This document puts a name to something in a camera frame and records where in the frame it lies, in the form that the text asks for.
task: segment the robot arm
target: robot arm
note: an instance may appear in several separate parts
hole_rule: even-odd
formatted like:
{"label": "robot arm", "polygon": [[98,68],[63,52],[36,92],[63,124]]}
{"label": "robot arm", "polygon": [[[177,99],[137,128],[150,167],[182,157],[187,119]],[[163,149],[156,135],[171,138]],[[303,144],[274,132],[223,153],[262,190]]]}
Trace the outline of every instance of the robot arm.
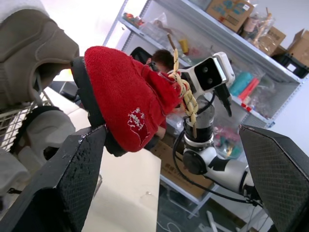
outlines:
{"label": "robot arm", "polygon": [[[214,54],[211,58],[186,70],[181,70],[182,78],[187,80],[195,96],[214,91],[231,116],[230,95],[227,86],[235,79],[234,72],[225,53]],[[207,102],[198,99],[199,107]],[[213,147],[212,123],[214,107],[211,105],[197,116],[197,138],[192,135],[192,124],[184,122],[183,163],[193,174],[202,174],[218,185],[243,195],[250,200],[260,200],[254,187],[249,167],[234,159],[222,159]]]}

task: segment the cardboard box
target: cardboard box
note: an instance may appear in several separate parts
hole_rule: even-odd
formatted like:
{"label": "cardboard box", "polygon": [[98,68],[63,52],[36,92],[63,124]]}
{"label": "cardboard box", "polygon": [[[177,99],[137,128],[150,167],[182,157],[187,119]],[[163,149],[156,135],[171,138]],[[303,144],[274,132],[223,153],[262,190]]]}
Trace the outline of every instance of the cardboard box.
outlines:
{"label": "cardboard box", "polygon": [[237,32],[254,7],[244,0],[213,0],[206,12]]}
{"label": "cardboard box", "polygon": [[[166,145],[164,142],[159,141],[157,145],[151,150],[151,152],[159,157],[161,162],[161,174],[174,182],[176,185],[189,192],[191,195],[199,198],[205,192],[201,188],[198,188],[194,185],[191,185],[187,181],[185,181],[176,170],[174,165],[173,157],[172,157],[172,148]],[[191,180],[196,183],[209,187],[212,184],[212,181],[205,179],[202,175],[194,175],[189,171],[184,169],[183,163],[177,160],[178,166],[180,170]]]}
{"label": "cardboard box", "polygon": [[275,56],[275,55],[281,55],[281,54],[284,54],[284,53],[286,53],[287,52],[287,50],[284,48],[284,47],[282,47],[281,45],[279,45],[276,49],[275,49],[275,51],[271,54],[271,56],[273,57],[273,56]]}
{"label": "cardboard box", "polygon": [[309,31],[301,30],[294,37],[288,52],[298,61],[309,67]]}
{"label": "cardboard box", "polygon": [[259,39],[259,49],[267,55],[271,55],[281,44],[286,35],[275,27],[271,27],[267,35]]}

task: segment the wire shelf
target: wire shelf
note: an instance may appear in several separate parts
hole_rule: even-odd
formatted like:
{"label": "wire shelf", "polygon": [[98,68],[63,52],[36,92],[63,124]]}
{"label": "wire shelf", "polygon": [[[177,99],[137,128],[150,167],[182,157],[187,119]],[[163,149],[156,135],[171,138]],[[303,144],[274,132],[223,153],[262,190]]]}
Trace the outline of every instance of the wire shelf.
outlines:
{"label": "wire shelf", "polygon": [[[48,96],[41,94],[40,105],[53,105]],[[0,147],[6,151],[9,151],[13,145],[14,139],[18,133],[18,129],[21,127],[23,121],[26,119],[26,115],[31,113],[33,109],[38,107],[37,103],[33,102],[28,105],[12,108],[6,112],[0,113]]]}

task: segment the table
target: table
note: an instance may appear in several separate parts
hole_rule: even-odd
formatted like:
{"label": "table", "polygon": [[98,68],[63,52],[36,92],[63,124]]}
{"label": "table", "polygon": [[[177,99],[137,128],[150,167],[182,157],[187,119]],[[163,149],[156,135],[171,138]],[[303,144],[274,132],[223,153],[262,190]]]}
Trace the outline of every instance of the table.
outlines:
{"label": "table", "polygon": [[[52,103],[71,119],[76,130],[89,127],[87,111],[50,88]],[[155,232],[161,160],[142,149],[116,158],[103,152],[103,182],[89,208],[83,232]]]}

